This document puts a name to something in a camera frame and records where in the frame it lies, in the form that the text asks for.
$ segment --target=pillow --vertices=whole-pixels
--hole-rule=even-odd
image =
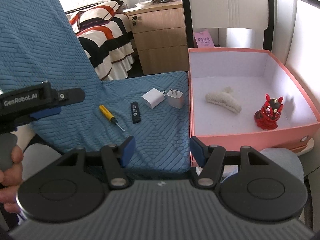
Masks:
[[[92,22],[92,20],[104,20],[109,22],[123,3],[124,2],[119,0],[112,0],[93,5],[89,8],[72,13],[69,22],[74,32],[77,34],[81,31],[81,25],[86,25],[87,23]]]

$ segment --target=drawer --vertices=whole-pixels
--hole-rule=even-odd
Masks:
[[[132,18],[137,25],[133,26]],[[129,16],[133,33],[142,33],[155,30],[185,27],[183,8],[160,10],[154,12],[141,13]]]
[[[135,33],[134,41],[138,51],[145,49],[184,46],[187,45],[186,29],[185,27],[182,27]]]
[[[147,49],[138,54],[145,75],[189,70],[187,46]]]

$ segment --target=pink box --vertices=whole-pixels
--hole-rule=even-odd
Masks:
[[[214,43],[209,31],[206,29],[200,33],[193,33],[198,48],[214,48]]]
[[[236,151],[250,145],[303,148],[320,128],[320,113],[289,70],[268,50],[189,49],[190,135],[206,145]],[[239,114],[207,103],[205,95],[230,86],[240,102]],[[262,130],[254,114],[271,98],[284,97],[278,128]],[[192,166],[197,166],[191,156]]]

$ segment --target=red dragon figurine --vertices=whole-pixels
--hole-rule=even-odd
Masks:
[[[273,130],[278,127],[277,121],[283,109],[283,97],[279,99],[270,98],[270,96],[266,94],[266,100],[261,110],[255,113],[254,120],[261,129]]]

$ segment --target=human hand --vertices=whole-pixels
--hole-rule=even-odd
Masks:
[[[0,189],[0,202],[9,213],[20,213],[16,194],[22,183],[22,160],[23,152],[19,146],[15,146],[11,152],[12,167],[6,171],[0,171],[0,183],[6,188]]]

